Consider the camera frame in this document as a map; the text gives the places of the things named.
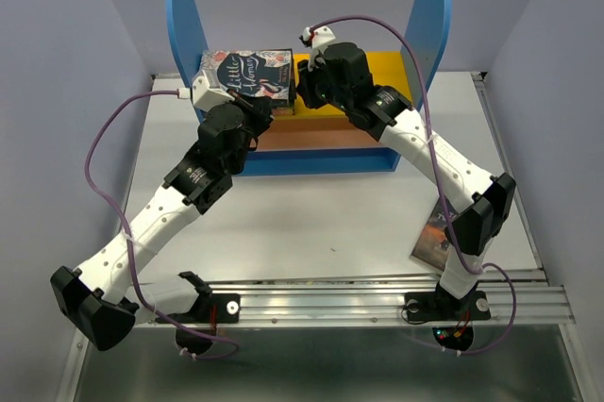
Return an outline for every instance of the small book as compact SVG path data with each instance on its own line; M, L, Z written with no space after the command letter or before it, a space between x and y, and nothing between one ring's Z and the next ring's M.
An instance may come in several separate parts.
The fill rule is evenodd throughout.
M212 69L223 89L252 97L271 97L275 115L294 114L292 50L204 51L202 69Z
M458 213L448 201L446 201L446 206L449 209L451 220L455 219ZM434 206L413 251L411 251L413 260L438 274L445 270L446 259L449 256L449 245L451 245L445 236L445 228L445 213L441 208L440 201L436 201L436 206Z

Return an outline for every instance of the black clamp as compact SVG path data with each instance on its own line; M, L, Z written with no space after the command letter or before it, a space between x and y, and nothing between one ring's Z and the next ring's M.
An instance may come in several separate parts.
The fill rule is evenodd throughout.
M180 324L237 324L241 310L241 296L238 293L213 293L210 285L193 272L182 272L178 276L189 281L199 296L191 309L185 313L170 314Z
M60 267L50 284L65 315L101 352L118 344L136 322L139 305L123 298L118 304L103 300L103 291L91 291L79 276L81 272Z
M300 82L296 90L307 108L332 105L376 141L386 126L396 125L398 114L413 108L397 89L374 84L367 55L352 42L330 45L312 71L307 60L299 61L297 69Z

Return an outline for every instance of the yellow block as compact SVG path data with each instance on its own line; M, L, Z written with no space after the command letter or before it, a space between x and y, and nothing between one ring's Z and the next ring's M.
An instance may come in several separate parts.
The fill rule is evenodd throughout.
M309 55L294 55L294 63L302 59L308 59ZM409 89L409 82L407 81L407 72L405 72L405 65L403 64L403 58L397 51L379 51L367 53L367 62L369 63L369 70L374 78L374 83L380 85L392 86L399 90L407 98L411 99L411 91ZM298 72L295 71L295 85L298 84ZM299 95L295 98L294 104L294 115L293 116L277 116L275 119L279 121L288 121L295 119L313 118L318 119L322 117L340 117L344 114L339 110L335 109L331 105L327 105L320 109L308 109L304 105L302 97Z

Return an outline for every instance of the wire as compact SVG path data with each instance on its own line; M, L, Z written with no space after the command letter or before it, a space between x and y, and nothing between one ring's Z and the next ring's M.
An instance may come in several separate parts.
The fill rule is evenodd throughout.
M400 318L403 319L403 321L406 324L409 324L409 325L423 325L423 324L427 324L428 323L428 321L412 322L412 321L408 320L407 318L405 318L405 315L404 315L406 310L409 310L408 306L403 306L403 309L400 311Z
M454 327L450 328L447 332L449 332L449 333L457 332L457 330L460 328L460 325L463 323L464 320L465 320L465 324L468 325L468 322L470 321L470 310L467 310L465 312L465 314L463 315L463 317L460 319L460 321Z
M216 323L216 318L218 317L218 307L216 305L211 307L211 315L210 315L210 326L211 326L211 334L216 336L218 333L218 325Z
M409 45L407 40L403 37L403 35L400 32L398 32L394 27L388 25L386 22L384 22L382 20L379 20L378 18L374 18L374 17L368 16L368 15L344 15L342 17L331 18L329 20L325 20L325 21L319 23L318 25L311 26L310 34L313 36L314 31L321 26L332 25L334 23L339 23L339 22L358 21L358 20L364 21L364 22L371 22L371 23L380 25L381 27L388 29L401 42L401 44L405 47L405 49L409 53L409 56L411 57L411 61L413 62L413 69L417 73L417 77L419 79L419 86L422 91L422 97L424 98L424 108L425 108L425 117L426 117L426 138L428 140L428 150L430 153L430 159L432 161L432 170L434 171L434 182L436 184L436 190L438 191L438 198L439 198L439 202L441 204L441 208L443 209L443 213L445 214L446 226L448 227L448 230L451 235L451 243L453 244L453 248L455 249L455 253L457 254L458 259L460 260L460 263L463 266L463 269L466 272L468 272L470 275L478 276L478 275L482 274L482 269L484 269L486 267L493 267L499 273L501 273L501 275L505 278L505 280L510 285L510 290L512 291L512 315L510 317L510 322L508 323L508 326L506 327L503 334L497 340L493 341L490 345L482 347L481 349L462 352L462 354L463 355L476 355L477 353L481 353L481 352L490 350L495 345L497 345L498 343L503 341L510 334L510 331L512 330L513 322L514 322L515 316L516 316L516 307L517 307L516 291L513 287L512 280L500 266L498 266L494 263L487 262L487 263L484 263L480 269L475 270L472 267L470 267L467 264L467 262L465 261L465 259L463 258L463 254L461 253L460 244L457 240L457 235L455 234L455 229L453 228L453 223L451 222L451 215L449 212L449 208L446 204L445 189L443 188L443 182L441 180L441 175L440 175L440 171L439 171L439 167L438 167L438 160L436 158L436 150L434 149L434 142L432 140L432 122L430 119L430 108L429 108L429 104L428 104L428 92L426 90L426 82L424 80L424 75L422 74L422 70L420 68L420 64L419 64L417 56L415 55L415 52L413 51L413 49L411 48L411 46Z
M103 199L105 199L105 201L109 204L109 206L115 211L115 213L117 214L117 216L120 219L120 223L122 224L124 233L130 237L132 236L132 230L130 228L130 223L128 222L124 212L122 211L122 208L119 206L119 204L117 203L117 201L115 199L113 199L108 193L106 193L103 190L101 190L100 188L98 188L98 186L92 180L91 160L92 160L92 155L94 154L94 151L96 150L96 146L99 144L99 142L101 141L101 138L103 138L103 135L105 134L105 132L107 131L107 129L109 128L111 123L118 116L118 114L120 114L120 112L122 112L128 105L130 105L135 100L150 97L152 95L178 95L178 91L145 92L145 93L140 93L138 95L133 95L130 98L128 98L122 105L120 105L110 115L110 117L103 124L103 126L101 126L101 129L98 131L96 137L94 138L94 141L92 141L91 148L88 151L88 155L86 156L86 161L84 163L84 176L86 177L86 181L88 182L88 184L90 185L92 190L96 194L101 196ZM126 251L127 251L127 255L128 255L128 269L130 272L130 277L132 278L132 287L134 288L134 292L135 292L136 296L138 297L139 301L146 309L150 310L151 312L155 312L157 314L157 316L159 318L163 319L165 322L172 324L176 328L178 328L182 331L185 331L197 338L204 339L206 341L218 342L218 343L228 343L233 346L232 350L230 350L224 354L221 354L221 355L211 355L211 356L207 356L207 357L195 356L195 355L187 352L186 350L181 350L182 354L190 356L197 360L220 360L223 358L230 357L231 355L233 355L234 353L236 353L239 350L240 346L237 342L232 341L227 338L219 338L217 336L210 336L209 334L205 334L200 331L196 331L193 328L185 327L184 325L180 324L176 320L172 319L170 316L164 314L160 310L157 310L151 303L149 303L144 298L143 292L141 291L141 283L139 282L139 277L138 277L137 271L136 271L136 261L134 259L134 245L132 244L131 240L126 240Z
M464 332L464 331L465 331L465 330L468 328L468 324L469 324L469 323L470 323L470 311L468 310L468 311L465 313L465 324L463 325L463 328L461 329L461 331L455 331L455 332L453 333L453 336L454 336L454 337L456 337L456 338L459 338L459 337L460 337L460 336L463 334L463 332Z

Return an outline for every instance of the cable tie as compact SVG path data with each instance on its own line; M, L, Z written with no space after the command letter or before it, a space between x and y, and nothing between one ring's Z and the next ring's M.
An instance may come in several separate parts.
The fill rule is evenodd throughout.
M430 133L430 137L426 139L426 141L424 142L424 144L422 144L422 147L419 149L420 153L429 146L429 144L434 141L434 138L436 138L438 136L438 134L432 132Z
M131 242L134 246L138 246L140 249L153 253L154 255L159 254L159 251L155 251L154 249L151 249L149 246L146 246L146 245L142 244L141 242L137 241L131 235L126 234L126 232L123 229L120 231L120 235L123 236L127 242Z

